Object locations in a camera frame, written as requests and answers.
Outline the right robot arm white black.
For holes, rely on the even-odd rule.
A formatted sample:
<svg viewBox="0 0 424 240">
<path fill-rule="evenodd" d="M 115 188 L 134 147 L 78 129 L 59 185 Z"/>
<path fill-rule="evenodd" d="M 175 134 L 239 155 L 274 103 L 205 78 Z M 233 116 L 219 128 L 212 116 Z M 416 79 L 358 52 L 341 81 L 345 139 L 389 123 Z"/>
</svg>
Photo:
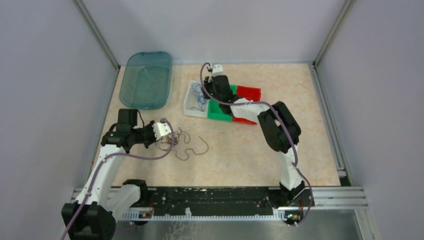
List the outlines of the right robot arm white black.
<svg viewBox="0 0 424 240">
<path fill-rule="evenodd" d="M 280 204 L 295 206 L 306 189 L 298 168 L 298 144 L 302 130 L 287 106 L 281 101 L 269 104 L 236 95 L 226 75 L 206 77 L 200 83 L 204 97 L 217 102 L 224 114 L 260 126 L 266 143 L 278 153 L 281 165 L 280 193 L 275 200 Z"/>
</svg>

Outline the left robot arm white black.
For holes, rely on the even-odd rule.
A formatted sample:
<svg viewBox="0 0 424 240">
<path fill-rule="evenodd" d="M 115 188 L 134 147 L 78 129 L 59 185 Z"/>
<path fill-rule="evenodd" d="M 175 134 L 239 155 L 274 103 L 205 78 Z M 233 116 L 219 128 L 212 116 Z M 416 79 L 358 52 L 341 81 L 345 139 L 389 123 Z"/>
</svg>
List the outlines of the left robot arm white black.
<svg viewBox="0 0 424 240">
<path fill-rule="evenodd" d="M 110 240 L 116 224 L 123 214 L 135 204 L 144 207 L 149 203 L 150 193 L 144 180 L 130 179 L 124 182 L 117 195 L 108 198 L 117 171 L 134 145 L 148 148 L 162 137 L 172 133 L 170 123 L 162 118 L 150 121 L 138 128 L 137 109 L 122 108 L 117 122 L 101 139 L 98 159 L 90 176 L 73 203 L 63 205 L 61 215 L 65 230 L 61 239 Z"/>
</svg>

